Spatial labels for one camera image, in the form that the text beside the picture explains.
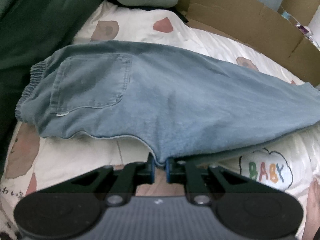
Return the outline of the blue denim drawstring pants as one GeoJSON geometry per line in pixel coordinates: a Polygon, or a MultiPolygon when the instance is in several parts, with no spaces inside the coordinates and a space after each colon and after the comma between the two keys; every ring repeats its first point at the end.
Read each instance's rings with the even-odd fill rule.
{"type": "Polygon", "coordinates": [[[249,151],[313,126],[319,91],[182,48],[101,41],[33,65],[15,115],[43,138],[136,138],[163,165],[249,151]]]}

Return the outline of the brown cardboard sheet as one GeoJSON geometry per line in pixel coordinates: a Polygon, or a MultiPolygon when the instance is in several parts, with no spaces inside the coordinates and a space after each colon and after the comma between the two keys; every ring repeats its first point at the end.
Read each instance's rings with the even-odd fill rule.
{"type": "Polygon", "coordinates": [[[313,86],[319,50],[289,20],[257,0],[178,0],[188,26],[239,41],[313,86]]]}

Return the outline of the dark green pillow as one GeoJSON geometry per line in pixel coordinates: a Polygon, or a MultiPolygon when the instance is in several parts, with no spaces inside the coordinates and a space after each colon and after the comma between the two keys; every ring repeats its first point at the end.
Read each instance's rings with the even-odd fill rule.
{"type": "Polygon", "coordinates": [[[102,0],[1,0],[1,167],[30,68],[71,43],[102,0]]]}

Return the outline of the blue cap detergent bottle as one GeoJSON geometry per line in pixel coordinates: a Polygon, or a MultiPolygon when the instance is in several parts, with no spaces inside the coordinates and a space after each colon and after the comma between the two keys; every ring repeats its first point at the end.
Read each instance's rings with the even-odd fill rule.
{"type": "Polygon", "coordinates": [[[290,13],[288,13],[282,6],[280,6],[278,12],[281,14],[281,16],[287,20],[291,18],[290,13]]]}

